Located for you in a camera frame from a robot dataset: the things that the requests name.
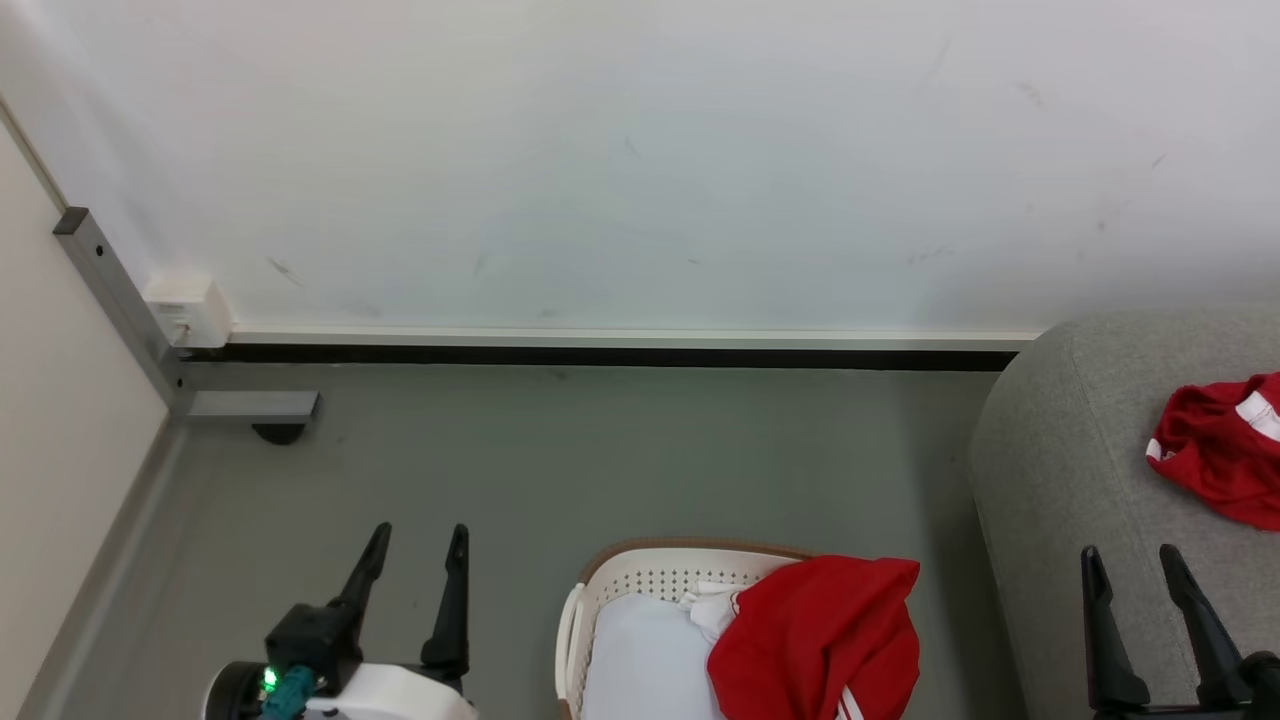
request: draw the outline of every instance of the wall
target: wall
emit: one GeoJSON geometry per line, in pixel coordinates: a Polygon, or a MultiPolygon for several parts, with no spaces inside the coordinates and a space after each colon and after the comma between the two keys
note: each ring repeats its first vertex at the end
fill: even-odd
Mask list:
{"type": "Polygon", "coordinates": [[[0,91],[136,278],[209,273],[241,337],[1004,337],[1280,293],[1277,24],[1261,0],[14,0],[0,91]]]}
{"type": "Polygon", "coordinates": [[[0,720],[27,694],[165,418],[0,124],[0,720]]]}

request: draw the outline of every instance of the black baseboard strip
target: black baseboard strip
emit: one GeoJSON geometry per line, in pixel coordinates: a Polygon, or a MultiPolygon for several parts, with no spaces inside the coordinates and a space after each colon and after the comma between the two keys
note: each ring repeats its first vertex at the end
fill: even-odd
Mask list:
{"type": "Polygon", "coordinates": [[[1016,352],[945,350],[669,350],[625,347],[422,347],[388,345],[228,345],[187,363],[411,365],[616,365],[641,368],[818,368],[1001,372],[1016,352]]]}

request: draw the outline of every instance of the metal bracket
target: metal bracket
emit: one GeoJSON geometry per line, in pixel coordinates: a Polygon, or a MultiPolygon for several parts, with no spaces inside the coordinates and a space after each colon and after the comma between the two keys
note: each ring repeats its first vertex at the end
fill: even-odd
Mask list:
{"type": "Polygon", "coordinates": [[[54,228],[54,237],[175,420],[302,425],[315,418],[320,407],[320,393],[316,391],[209,391],[192,387],[184,377],[178,351],[169,345],[169,338],[88,209],[68,208],[54,228]]]}

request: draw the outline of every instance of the gray fabric upholstery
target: gray fabric upholstery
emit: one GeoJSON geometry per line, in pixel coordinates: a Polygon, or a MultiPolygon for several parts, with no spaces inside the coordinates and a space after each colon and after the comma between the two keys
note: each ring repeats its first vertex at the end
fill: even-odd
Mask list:
{"type": "Polygon", "coordinates": [[[1280,370],[1280,306],[1126,311],[1020,354],[983,410],[972,482],[1028,710],[1088,716],[1079,553],[1096,544],[1134,669],[1157,703],[1199,683],[1157,550],[1174,543],[1240,652],[1280,652],[1280,536],[1220,518],[1152,471],[1147,441],[1184,384],[1280,370]]]}

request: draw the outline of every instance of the black wheel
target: black wheel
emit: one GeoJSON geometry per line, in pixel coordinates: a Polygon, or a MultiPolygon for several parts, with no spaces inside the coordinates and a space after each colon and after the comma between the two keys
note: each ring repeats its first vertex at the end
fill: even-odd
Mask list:
{"type": "Polygon", "coordinates": [[[257,433],[257,437],[271,445],[293,445],[302,437],[302,430],[305,429],[307,427],[303,423],[296,425],[253,425],[253,432],[257,433]]]}
{"type": "Polygon", "coordinates": [[[230,662],[214,679],[205,698],[204,720],[250,720],[262,712],[259,691],[265,662],[230,662]]]}

